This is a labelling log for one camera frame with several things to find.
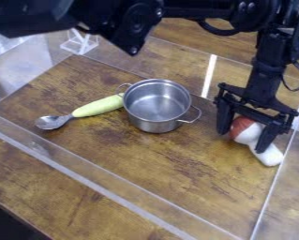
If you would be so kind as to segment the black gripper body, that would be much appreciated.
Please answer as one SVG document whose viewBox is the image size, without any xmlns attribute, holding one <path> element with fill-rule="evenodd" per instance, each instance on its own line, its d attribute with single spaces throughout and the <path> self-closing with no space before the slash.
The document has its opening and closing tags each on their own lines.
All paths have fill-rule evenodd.
<svg viewBox="0 0 299 240">
<path fill-rule="evenodd" d="M 298 111 L 284 104 L 276 97 L 265 101 L 261 95 L 245 96 L 246 88 L 244 87 L 225 82 L 221 82 L 218 87 L 220 92 L 214 98 L 216 106 L 218 100 L 224 99 L 233 106 L 234 114 L 238 113 L 264 125 L 277 121 L 282 124 L 281 134 L 290 132 L 293 120 L 299 115 Z"/>
</svg>

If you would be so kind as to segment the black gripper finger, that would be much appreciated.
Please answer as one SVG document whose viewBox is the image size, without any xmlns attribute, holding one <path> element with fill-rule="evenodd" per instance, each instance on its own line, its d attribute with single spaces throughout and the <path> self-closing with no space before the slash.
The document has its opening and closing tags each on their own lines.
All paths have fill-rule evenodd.
<svg viewBox="0 0 299 240">
<path fill-rule="evenodd" d="M 233 117 L 233 106 L 224 99 L 220 99 L 217 103 L 217 131 L 221 135 L 230 131 Z"/>
<path fill-rule="evenodd" d="M 261 125 L 261 129 L 260 139 L 254 148 L 258 154 L 262 154 L 269 149 L 270 144 L 281 134 L 282 124 L 274 121 L 269 125 Z"/>
</svg>

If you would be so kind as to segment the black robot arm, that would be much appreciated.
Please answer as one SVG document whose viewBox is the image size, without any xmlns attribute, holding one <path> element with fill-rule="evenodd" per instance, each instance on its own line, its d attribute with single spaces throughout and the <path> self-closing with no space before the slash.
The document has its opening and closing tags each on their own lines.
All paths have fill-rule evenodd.
<svg viewBox="0 0 299 240">
<path fill-rule="evenodd" d="M 299 67 L 299 0 L 0 0 L 0 35 L 19 38 L 71 28 L 99 35 L 137 55 L 165 18 L 194 21 L 217 36 L 256 32 L 257 54 L 246 87 L 220 84 L 217 131 L 238 113 L 262 123 L 256 151 L 288 133 L 298 111 L 276 97 L 288 65 Z"/>
</svg>

